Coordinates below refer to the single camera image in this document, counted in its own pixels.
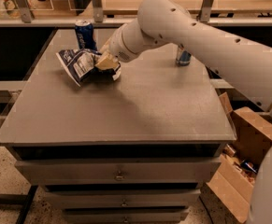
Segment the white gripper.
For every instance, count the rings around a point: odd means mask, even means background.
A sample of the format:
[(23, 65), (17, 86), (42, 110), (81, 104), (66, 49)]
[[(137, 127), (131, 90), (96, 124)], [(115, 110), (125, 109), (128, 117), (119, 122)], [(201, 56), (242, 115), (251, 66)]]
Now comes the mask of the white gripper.
[(135, 58), (135, 54), (123, 42), (122, 31), (122, 27), (117, 29), (99, 50), (103, 54), (94, 65), (99, 70), (115, 69), (119, 61), (129, 63)]

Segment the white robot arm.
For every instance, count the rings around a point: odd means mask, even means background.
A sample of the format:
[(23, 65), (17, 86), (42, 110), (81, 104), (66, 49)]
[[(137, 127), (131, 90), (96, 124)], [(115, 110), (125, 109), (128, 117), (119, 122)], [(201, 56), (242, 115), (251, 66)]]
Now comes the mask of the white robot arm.
[[(272, 117), (272, 48), (196, 21), (169, 0), (143, 0), (136, 19), (101, 49), (96, 66), (115, 68), (167, 43), (185, 49)], [(272, 147), (260, 166), (246, 224), (272, 224)]]

